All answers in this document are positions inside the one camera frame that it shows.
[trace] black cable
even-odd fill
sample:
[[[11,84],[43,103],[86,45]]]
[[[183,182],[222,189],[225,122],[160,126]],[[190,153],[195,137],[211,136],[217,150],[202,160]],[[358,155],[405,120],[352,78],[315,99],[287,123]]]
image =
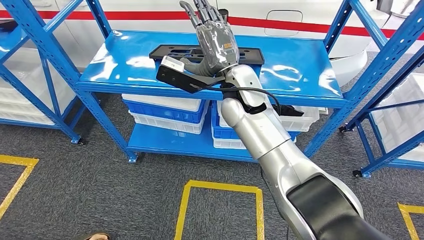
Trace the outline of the black cable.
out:
[[[281,107],[280,107],[280,103],[278,102],[276,96],[274,96],[272,93],[260,89],[260,88],[255,88],[255,87],[210,87],[210,86],[205,86],[204,89],[207,90],[211,90],[211,91],[217,91],[217,92],[238,92],[238,91],[253,91],[253,92],[259,92],[259,93],[263,93],[266,94],[268,96],[270,96],[272,99],[274,99],[275,104],[277,105],[277,114],[280,116],[281,114]]]

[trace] blue metal shelf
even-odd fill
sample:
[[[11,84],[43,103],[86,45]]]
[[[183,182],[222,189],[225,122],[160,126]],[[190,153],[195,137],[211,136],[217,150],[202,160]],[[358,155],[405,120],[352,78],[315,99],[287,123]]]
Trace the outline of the blue metal shelf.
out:
[[[115,143],[124,151],[130,162],[136,160],[134,151],[166,152],[215,158],[221,156],[244,156],[232,150],[217,150],[212,146],[209,131],[196,137],[178,140],[178,146],[161,146],[163,136],[172,135],[169,130],[153,130],[152,127],[136,125],[127,143],[112,124],[92,92],[128,93],[156,95],[165,97],[199,98],[221,100],[217,92],[201,91],[190,95],[156,81],[156,64],[149,53],[160,44],[198,44],[197,38],[190,33],[121,31],[111,29],[99,0],[87,0],[94,18],[105,37],[105,43],[81,76],[75,65],[66,55],[51,28],[56,27],[81,0],[72,0],[47,25],[37,14],[29,0],[0,0],[19,25],[30,36],[78,97],[91,111]],[[344,0],[324,40],[294,39],[279,37],[236,36],[241,47],[260,48],[265,64],[261,68],[260,81],[264,89],[276,95],[284,104],[335,108],[329,120],[305,149],[307,156],[313,155],[331,134],[345,121],[362,99],[386,74],[399,57],[419,37],[417,30],[424,28],[424,1],[417,4],[398,31],[389,41],[384,38],[370,15],[358,0]],[[355,83],[352,89],[341,94],[332,70],[328,53],[342,32],[351,13],[355,11],[364,23],[371,37],[381,48],[369,68]],[[186,145],[191,143],[209,144],[201,151],[190,151]]]
[[[52,19],[50,25],[46,25],[50,31],[53,31],[57,27],[57,20],[59,17]],[[85,105],[82,105],[79,110],[76,112],[75,116],[71,120],[70,124],[65,123],[65,118],[68,116],[69,112],[73,108],[77,97],[74,98],[67,108],[63,111],[63,114],[60,111],[58,99],[56,96],[54,84],[52,77],[50,75],[50,70],[48,66],[47,59],[39,52],[41,65],[44,71],[48,91],[51,97],[51,102],[53,104],[53,110],[47,107],[37,96],[35,96],[16,76],[13,75],[3,63],[12,56],[22,45],[30,39],[21,26],[17,26],[11,32],[0,32],[0,76],[9,84],[11,84],[18,92],[20,92],[24,97],[26,97],[34,106],[36,106],[43,114],[45,114],[54,124],[47,125],[41,123],[17,121],[10,119],[0,119],[0,124],[6,125],[17,125],[25,127],[35,127],[35,128],[46,128],[46,129],[57,129],[64,132],[68,137],[71,138],[71,142],[77,144],[80,142],[81,137],[76,134],[73,129],[86,109]]]
[[[405,32],[405,35],[399,36],[402,38],[399,40],[400,44],[409,43],[412,44],[417,36],[420,36],[422,32],[424,32],[424,24],[422,19],[424,18],[424,1],[420,1],[415,10],[410,14],[410,16],[404,21],[402,26],[398,31],[404,31],[408,29],[409,31]],[[397,48],[393,48],[390,45],[392,39],[387,42],[387,44],[382,48],[382,52],[390,52],[393,55],[393,58],[388,57],[385,61],[390,61],[391,59],[396,59],[399,57],[399,49],[406,50],[409,46],[397,46]],[[379,131],[378,126],[371,114],[372,111],[383,110],[388,108],[396,108],[401,106],[407,106],[412,104],[420,104],[424,102],[424,99],[415,100],[410,102],[402,102],[393,105],[380,106],[377,107],[378,104],[385,99],[391,92],[394,90],[407,76],[409,76],[415,68],[421,66],[424,63],[424,46],[421,47],[414,56],[412,56],[409,61],[384,85],[372,98],[371,100],[365,104],[365,106],[356,114],[344,127],[344,131],[350,132],[355,127],[358,129],[359,137],[362,140],[362,143],[365,148],[366,155],[368,157],[369,165],[363,167],[360,171],[363,177],[371,176],[371,173],[375,170],[378,170],[382,167],[397,167],[397,168],[414,168],[414,169],[424,169],[424,162],[420,161],[411,161],[411,160],[403,160],[399,159],[402,155],[409,152],[410,150],[416,148],[420,143],[424,142],[424,131],[419,132],[411,139],[402,143],[395,149],[392,149],[389,152],[386,152],[386,149],[383,145],[382,135]],[[390,69],[392,64],[386,66],[385,68]],[[368,143],[367,136],[365,135],[361,122],[365,119],[369,120],[369,123],[372,127],[372,131],[374,133],[375,139],[377,140],[378,146],[380,147],[382,156],[375,157],[371,147]]]
[[[28,39],[30,38],[20,26],[17,26],[12,32],[0,32],[0,63],[3,64]]]
[[[259,80],[279,101],[291,105],[340,107],[346,103],[321,40],[236,36],[237,44],[259,48],[265,59]],[[196,45],[193,33],[113,30],[77,86],[86,91],[222,100],[222,93],[190,94],[156,80],[149,53],[161,44]]]

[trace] blue shelf board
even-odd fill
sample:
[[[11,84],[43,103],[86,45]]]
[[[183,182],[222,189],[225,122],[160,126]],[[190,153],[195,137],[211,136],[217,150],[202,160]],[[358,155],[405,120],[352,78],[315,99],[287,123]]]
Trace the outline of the blue shelf board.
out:
[[[0,63],[3,63],[29,39],[20,26],[11,32],[0,32]]]
[[[345,103],[322,40],[243,35],[235,38],[239,47],[261,49],[265,64],[259,80],[265,90],[283,103]],[[85,69],[78,86],[95,92],[222,99],[220,92],[203,90],[190,94],[157,81],[157,66],[149,53],[162,44],[197,45],[198,40],[194,33],[113,30]],[[320,103],[320,99],[331,104]]]
[[[386,167],[393,168],[407,168],[407,169],[424,169],[424,162],[422,161],[411,161],[397,158],[389,162]]]
[[[10,120],[5,118],[0,118],[0,124],[16,125],[16,126],[32,127],[32,128],[42,128],[42,129],[60,129],[60,126],[58,125],[47,125],[47,124],[27,122],[27,121]]]
[[[245,149],[214,147],[210,111],[205,116],[200,134],[135,124],[127,148],[136,152],[173,154],[257,163]]]

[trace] white plastic crate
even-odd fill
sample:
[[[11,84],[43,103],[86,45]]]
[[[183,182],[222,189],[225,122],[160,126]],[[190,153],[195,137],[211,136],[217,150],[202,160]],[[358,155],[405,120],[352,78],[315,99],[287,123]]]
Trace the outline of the white plastic crate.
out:
[[[424,74],[412,73],[377,107],[424,99]],[[424,103],[371,112],[388,153],[424,130]],[[400,159],[424,162],[424,147],[416,147]]]
[[[206,106],[203,110],[201,121],[197,124],[188,123],[183,121],[176,121],[162,117],[149,116],[143,114],[133,113],[128,111],[134,117],[137,124],[144,124],[158,128],[170,129],[180,132],[200,134],[202,132],[203,123],[205,122],[205,115],[208,112],[209,101],[206,102]]]
[[[221,114],[222,101],[218,103],[219,125],[228,128]],[[304,112],[303,116],[279,116],[282,126],[289,132],[307,132],[310,126],[320,119],[320,111],[318,107],[309,106],[293,106],[296,110]]]
[[[214,138],[214,128],[210,126],[212,130],[212,139],[213,147],[216,149],[246,149],[241,139],[222,139]]]
[[[40,57],[36,49],[20,48],[5,62],[4,65],[35,96],[37,96],[44,104],[46,104],[47,107],[49,107],[52,111],[54,110],[49,89],[46,83],[46,77],[44,75]],[[76,94],[50,64],[49,69],[60,110],[63,113],[69,103],[75,98]],[[41,111],[39,111],[28,99],[26,99],[13,86],[1,78],[0,112],[6,112],[12,115],[16,113],[34,115],[36,117],[42,115]]]
[[[200,108],[201,99],[122,94],[122,99],[145,104],[158,105],[166,108],[181,109],[196,112]]]
[[[35,123],[35,124],[45,124],[45,125],[54,125],[54,123],[42,112],[40,115],[28,115],[23,112],[3,112],[0,111],[0,119],[9,119],[21,122]]]

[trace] yellow floor tape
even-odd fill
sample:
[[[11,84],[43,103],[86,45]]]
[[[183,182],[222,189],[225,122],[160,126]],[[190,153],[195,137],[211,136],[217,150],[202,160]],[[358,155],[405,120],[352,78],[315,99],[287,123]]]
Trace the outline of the yellow floor tape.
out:
[[[34,166],[38,162],[39,160],[35,158],[0,155],[0,164],[13,164],[13,165],[26,166],[25,170],[17,179],[16,183],[13,185],[12,189],[9,191],[6,198],[4,198],[3,202],[0,204],[0,219],[2,219],[9,205],[12,203],[16,194],[18,194],[19,190],[22,188],[22,185],[24,185],[28,176],[33,171]]]
[[[412,206],[397,203],[402,214],[403,220],[405,221],[406,227],[408,228],[409,235],[412,240],[420,240],[418,238],[417,230],[415,230],[410,214],[424,214],[424,206]]]
[[[187,206],[189,205],[190,188],[205,188],[205,189],[216,189],[233,192],[252,193],[256,195],[256,230],[257,240],[265,239],[264,232],[264,205],[262,190],[255,186],[244,186],[227,183],[218,183],[210,181],[197,181],[189,180],[184,186],[182,192],[181,204],[179,206],[179,214],[176,222],[175,237],[174,240],[181,240],[183,236],[184,220],[186,218]]]

